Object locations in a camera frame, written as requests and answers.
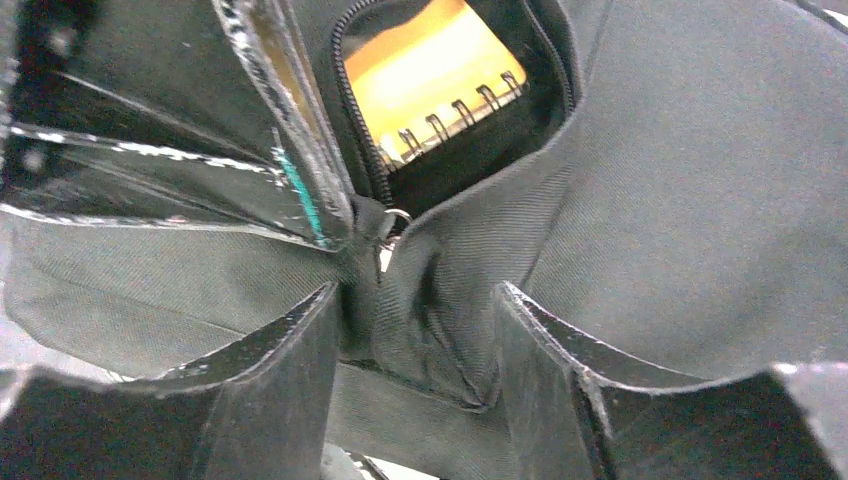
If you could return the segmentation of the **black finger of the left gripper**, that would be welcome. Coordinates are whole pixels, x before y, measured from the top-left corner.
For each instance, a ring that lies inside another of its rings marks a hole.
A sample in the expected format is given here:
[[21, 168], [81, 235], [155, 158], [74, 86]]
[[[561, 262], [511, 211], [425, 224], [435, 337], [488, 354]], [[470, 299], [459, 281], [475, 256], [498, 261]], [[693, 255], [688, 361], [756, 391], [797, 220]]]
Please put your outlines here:
[[235, 232], [332, 248], [306, 175], [273, 136], [259, 160], [15, 122], [1, 150], [1, 210], [78, 226]]
[[332, 239], [351, 189], [274, 1], [17, 1], [13, 123], [259, 160], [273, 136]]

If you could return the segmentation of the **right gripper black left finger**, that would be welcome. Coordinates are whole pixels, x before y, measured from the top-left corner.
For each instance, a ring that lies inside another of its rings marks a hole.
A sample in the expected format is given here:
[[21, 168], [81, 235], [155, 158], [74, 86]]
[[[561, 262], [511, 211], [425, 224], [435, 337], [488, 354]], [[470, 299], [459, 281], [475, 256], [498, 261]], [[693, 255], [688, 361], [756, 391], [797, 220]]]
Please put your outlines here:
[[5, 479], [317, 479], [340, 292], [155, 379], [1, 374]]

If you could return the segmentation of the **black student backpack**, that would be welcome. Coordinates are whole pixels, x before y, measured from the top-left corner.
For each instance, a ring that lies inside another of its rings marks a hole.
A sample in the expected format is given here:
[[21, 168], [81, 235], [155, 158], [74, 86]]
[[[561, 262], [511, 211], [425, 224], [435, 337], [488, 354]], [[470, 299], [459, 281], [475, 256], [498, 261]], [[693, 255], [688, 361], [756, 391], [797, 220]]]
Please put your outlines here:
[[274, 1], [351, 189], [329, 251], [1, 210], [1, 374], [155, 379], [340, 292], [317, 479], [523, 479], [495, 289], [707, 381], [847, 366], [847, 29], [816, 1], [465, 1], [520, 97], [405, 166], [343, 61], [431, 1]]

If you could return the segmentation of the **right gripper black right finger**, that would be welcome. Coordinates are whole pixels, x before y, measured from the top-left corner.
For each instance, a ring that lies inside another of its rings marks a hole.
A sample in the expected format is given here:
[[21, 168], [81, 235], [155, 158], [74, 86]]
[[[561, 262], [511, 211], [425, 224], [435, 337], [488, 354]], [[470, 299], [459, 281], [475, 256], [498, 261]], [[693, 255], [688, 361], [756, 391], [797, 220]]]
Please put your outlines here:
[[523, 479], [843, 479], [847, 366], [707, 381], [495, 289], [501, 395]]

